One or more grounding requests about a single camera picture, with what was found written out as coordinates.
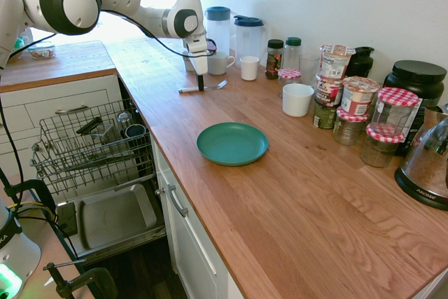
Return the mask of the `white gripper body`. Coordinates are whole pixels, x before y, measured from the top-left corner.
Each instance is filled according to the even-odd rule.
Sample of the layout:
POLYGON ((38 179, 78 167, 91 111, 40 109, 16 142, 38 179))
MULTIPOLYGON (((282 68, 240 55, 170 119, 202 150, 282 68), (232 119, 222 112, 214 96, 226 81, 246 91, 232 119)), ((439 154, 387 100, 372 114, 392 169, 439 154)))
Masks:
POLYGON ((198 75, 205 74, 208 71, 206 36, 204 34, 189 36, 184 39, 184 44, 195 72, 198 75))

